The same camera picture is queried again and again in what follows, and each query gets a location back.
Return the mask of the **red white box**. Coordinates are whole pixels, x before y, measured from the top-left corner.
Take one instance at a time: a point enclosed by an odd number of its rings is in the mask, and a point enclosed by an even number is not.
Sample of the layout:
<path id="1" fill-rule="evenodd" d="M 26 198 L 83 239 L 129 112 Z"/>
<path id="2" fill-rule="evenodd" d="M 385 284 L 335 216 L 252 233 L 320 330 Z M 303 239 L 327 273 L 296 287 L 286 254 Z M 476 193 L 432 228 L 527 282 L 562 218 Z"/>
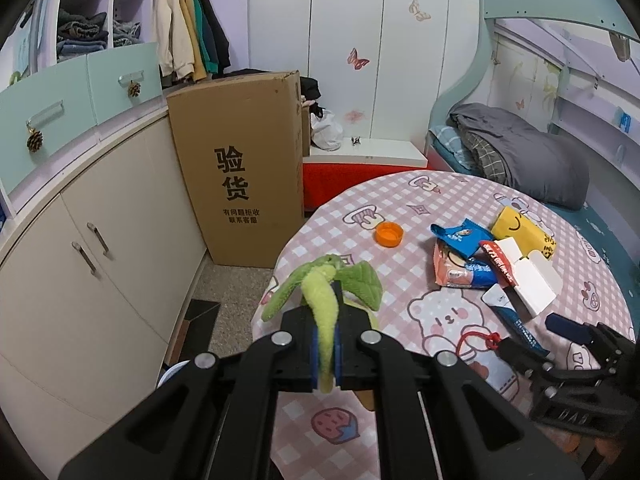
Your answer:
<path id="1" fill-rule="evenodd" d="M 562 292 L 561 275 L 539 250 L 524 255 L 513 237 L 482 240 L 480 248 L 514 288 L 531 316 L 544 312 Z"/>

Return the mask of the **yellow paper bag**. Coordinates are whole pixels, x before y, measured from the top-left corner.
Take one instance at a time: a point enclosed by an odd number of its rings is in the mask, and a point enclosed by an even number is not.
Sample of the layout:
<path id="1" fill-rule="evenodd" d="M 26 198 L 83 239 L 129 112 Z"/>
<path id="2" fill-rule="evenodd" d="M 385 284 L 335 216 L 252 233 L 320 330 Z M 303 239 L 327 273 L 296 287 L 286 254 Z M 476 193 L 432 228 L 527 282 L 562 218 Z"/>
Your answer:
<path id="1" fill-rule="evenodd" d="M 555 239 L 525 214 L 510 206 L 502 208 L 490 232 L 497 240 L 512 237 L 526 256 L 533 250 L 538 250 L 544 258 L 550 259 L 555 253 Z"/>

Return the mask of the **green plush leaf toy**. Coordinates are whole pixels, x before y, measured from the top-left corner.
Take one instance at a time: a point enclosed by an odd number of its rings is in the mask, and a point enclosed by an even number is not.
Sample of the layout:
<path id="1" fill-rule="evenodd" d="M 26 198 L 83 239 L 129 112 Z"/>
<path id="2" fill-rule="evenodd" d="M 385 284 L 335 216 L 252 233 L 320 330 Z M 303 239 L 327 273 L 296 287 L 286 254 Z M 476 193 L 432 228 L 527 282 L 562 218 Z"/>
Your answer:
<path id="1" fill-rule="evenodd" d="M 354 295 L 363 307 L 373 312 L 378 312 L 381 307 L 383 286 L 370 263 L 363 261 L 346 266 L 340 256 L 325 255 L 294 270 L 271 294 L 262 309 L 262 322 L 270 321 L 295 289 L 300 289 L 318 333 L 314 350 L 318 353 L 318 383 L 322 393 L 330 393 L 334 385 L 334 335 L 340 313 L 334 284 L 340 284 L 341 289 Z"/>

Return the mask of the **orange bottle cap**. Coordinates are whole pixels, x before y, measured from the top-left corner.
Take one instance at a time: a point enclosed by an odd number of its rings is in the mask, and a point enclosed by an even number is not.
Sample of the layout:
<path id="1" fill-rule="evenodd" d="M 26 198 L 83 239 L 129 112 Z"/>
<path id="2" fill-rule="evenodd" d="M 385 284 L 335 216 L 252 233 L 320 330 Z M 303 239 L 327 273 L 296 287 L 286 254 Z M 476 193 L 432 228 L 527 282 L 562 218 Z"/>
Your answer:
<path id="1" fill-rule="evenodd" d="M 381 222 L 374 230 L 375 241 L 385 248 L 394 248 L 399 246 L 403 238 L 404 230 L 395 222 Z"/>

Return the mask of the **light blue trash bin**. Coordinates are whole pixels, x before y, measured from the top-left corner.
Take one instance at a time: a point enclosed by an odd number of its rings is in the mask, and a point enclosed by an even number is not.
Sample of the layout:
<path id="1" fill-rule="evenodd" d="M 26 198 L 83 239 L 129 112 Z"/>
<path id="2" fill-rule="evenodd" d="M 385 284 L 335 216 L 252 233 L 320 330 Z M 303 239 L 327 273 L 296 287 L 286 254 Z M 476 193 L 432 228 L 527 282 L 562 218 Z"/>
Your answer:
<path id="1" fill-rule="evenodd" d="M 160 379 L 158 380 L 158 383 L 157 383 L 157 388 L 160 388 L 165 382 L 168 382 L 168 380 L 172 376 L 177 374 L 178 371 L 181 370 L 183 367 L 184 367 L 184 362 L 179 362 L 169 367 L 168 370 L 166 370 L 166 372 L 163 372 L 163 375 L 160 376 Z"/>

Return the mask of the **blue white tube wrapper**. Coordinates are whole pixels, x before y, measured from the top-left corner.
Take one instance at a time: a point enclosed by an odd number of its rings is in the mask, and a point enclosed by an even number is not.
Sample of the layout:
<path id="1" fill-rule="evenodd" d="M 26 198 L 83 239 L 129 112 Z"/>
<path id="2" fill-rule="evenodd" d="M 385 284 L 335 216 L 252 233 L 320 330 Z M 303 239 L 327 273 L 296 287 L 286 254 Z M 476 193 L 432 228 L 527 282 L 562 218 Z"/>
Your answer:
<path id="1" fill-rule="evenodd" d="M 492 285 L 490 289 L 486 290 L 482 296 L 482 301 L 495 313 L 495 316 L 515 340 L 541 356 L 548 356 L 549 351 L 526 328 L 506 291 L 499 284 Z"/>

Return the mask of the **teal candy print bedsheet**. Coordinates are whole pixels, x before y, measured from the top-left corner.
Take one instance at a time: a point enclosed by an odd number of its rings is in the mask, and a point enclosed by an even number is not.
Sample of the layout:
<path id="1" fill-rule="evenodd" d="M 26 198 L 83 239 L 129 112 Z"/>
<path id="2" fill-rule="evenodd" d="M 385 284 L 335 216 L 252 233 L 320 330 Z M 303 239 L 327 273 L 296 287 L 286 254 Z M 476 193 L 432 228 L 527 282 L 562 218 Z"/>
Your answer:
<path id="1" fill-rule="evenodd" d="M 639 266 L 627 254 L 623 245 L 604 220 L 587 203 L 582 209 L 569 210 L 546 204 L 563 218 L 596 250 L 606 263 L 625 296 L 634 333 L 639 333 Z"/>

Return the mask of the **pink checkered tablecloth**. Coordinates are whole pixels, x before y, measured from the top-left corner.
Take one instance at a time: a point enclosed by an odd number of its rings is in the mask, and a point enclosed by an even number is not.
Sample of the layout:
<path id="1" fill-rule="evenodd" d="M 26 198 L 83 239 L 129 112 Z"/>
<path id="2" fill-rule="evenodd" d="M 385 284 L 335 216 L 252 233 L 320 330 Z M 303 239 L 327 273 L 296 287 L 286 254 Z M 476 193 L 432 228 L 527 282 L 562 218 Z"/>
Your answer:
<path id="1" fill-rule="evenodd" d="M 405 348 L 456 352 L 506 399 L 528 412 L 529 383 L 511 372 L 482 338 L 469 332 L 508 332 L 477 289 L 440 287 L 433 268 L 432 223 L 445 228 L 465 219 L 490 228 L 504 206 L 525 214 L 555 239 L 551 259 L 562 292 L 544 315 L 525 322 L 562 367 L 596 367 L 590 354 L 546 331 L 544 318 L 558 312 L 578 322 L 599 322 L 634 340 L 625 296 L 596 250 L 563 218 L 524 193 L 479 177 L 443 171 L 408 171 L 364 182 L 322 205 L 285 245 L 252 319 L 258 339 L 280 325 L 262 322 L 271 294 L 299 266 L 326 254 L 348 266 L 367 261 L 383 286 L 378 329 Z M 404 238 L 395 248 L 374 241 L 374 229 L 396 222 Z M 374 415 L 351 392 L 279 396 L 272 460 L 285 479 L 379 479 Z"/>

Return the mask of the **pink blue snack packet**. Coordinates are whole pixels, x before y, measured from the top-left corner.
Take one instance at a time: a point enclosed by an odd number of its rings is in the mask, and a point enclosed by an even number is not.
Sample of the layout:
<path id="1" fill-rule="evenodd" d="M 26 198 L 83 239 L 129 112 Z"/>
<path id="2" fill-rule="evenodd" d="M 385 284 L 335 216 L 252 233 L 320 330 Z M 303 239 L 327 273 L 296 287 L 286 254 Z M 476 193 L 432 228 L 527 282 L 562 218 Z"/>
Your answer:
<path id="1" fill-rule="evenodd" d="M 488 289 L 498 283 L 492 266 L 483 259 L 463 259 L 441 240 L 434 246 L 435 283 L 440 287 Z"/>

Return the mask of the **blue snack wrapper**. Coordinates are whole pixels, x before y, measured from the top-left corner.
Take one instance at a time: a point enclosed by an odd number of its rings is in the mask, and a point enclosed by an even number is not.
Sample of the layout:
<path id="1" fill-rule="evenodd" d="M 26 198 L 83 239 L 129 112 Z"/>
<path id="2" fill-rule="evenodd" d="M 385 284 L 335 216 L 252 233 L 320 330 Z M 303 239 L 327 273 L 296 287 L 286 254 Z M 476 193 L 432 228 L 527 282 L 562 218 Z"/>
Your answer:
<path id="1" fill-rule="evenodd" d="M 488 229 L 470 219 L 465 219 L 460 226 L 450 226 L 449 228 L 432 223 L 430 229 L 439 240 L 463 259 L 472 258 L 480 250 L 481 242 L 495 240 Z"/>

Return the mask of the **grey folded duvet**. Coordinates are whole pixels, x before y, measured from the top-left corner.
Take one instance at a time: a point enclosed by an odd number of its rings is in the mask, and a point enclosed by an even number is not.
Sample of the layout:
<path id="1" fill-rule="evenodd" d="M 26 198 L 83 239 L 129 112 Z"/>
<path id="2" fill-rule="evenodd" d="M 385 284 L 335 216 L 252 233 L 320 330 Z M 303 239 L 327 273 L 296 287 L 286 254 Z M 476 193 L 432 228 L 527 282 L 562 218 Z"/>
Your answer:
<path id="1" fill-rule="evenodd" d="M 459 104 L 449 118 L 482 177 L 541 203 L 582 208 L 589 168 L 570 142 L 482 103 Z"/>

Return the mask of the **red storage bench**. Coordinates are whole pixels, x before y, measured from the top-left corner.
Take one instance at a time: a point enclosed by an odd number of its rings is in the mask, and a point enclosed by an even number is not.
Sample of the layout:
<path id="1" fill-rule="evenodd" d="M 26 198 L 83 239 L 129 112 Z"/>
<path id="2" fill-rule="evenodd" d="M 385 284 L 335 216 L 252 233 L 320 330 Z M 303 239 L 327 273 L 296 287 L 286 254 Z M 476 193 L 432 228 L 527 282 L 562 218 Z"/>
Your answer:
<path id="1" fill-rule="evenodd" d="M 304 206 L 314 211 L 357 184 L 413 169 L 425 169 L 427 158 L 411 142 L 347 139 L 333 152 L 316 146 L 303 158 Z"/>

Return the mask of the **white wardrobe doors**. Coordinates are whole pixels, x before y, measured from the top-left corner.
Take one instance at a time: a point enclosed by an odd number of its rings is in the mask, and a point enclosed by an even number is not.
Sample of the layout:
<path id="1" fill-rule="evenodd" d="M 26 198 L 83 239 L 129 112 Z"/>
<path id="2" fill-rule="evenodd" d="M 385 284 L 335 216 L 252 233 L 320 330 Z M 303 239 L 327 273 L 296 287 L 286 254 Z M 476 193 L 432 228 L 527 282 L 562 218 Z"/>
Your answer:
<path id="1" fill-rule="evenodd" d="M 317 79 L 346 136 L 414 145 L 477 29 L 478 0 L 248 0 L 250 66 Z"/>

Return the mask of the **hanging clothes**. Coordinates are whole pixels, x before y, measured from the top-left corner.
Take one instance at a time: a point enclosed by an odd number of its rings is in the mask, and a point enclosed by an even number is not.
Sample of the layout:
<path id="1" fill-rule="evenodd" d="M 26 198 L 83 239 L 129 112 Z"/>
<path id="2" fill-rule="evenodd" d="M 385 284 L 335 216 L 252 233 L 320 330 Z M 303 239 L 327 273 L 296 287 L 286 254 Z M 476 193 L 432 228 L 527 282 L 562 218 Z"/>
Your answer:
<path id="1" fill-rule="evenodd" d="M 230 44 L 210 0 L 153 0 L 160 83 L 218 78 L 231 66 Z"/>

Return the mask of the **purple cubby shelf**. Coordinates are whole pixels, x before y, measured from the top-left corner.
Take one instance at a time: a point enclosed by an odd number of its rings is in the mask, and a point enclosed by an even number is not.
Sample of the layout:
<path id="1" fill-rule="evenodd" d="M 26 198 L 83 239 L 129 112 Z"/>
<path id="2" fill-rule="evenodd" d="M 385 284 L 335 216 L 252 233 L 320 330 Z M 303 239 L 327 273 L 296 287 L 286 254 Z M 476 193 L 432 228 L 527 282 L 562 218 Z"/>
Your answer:
<path id="1" fill-rule="evenodd" d="M 10 84 L 72 56 L 58 53 L 63 13 L 87 20 L 102 16 L 109 49 L 128 44 L 122 34 L 114 32 L 119 26 L 135 32 L 140 44 L 152 40 L 153 0 L 30 0 L 1 50 L 1 66 L 9 71 Z"/>

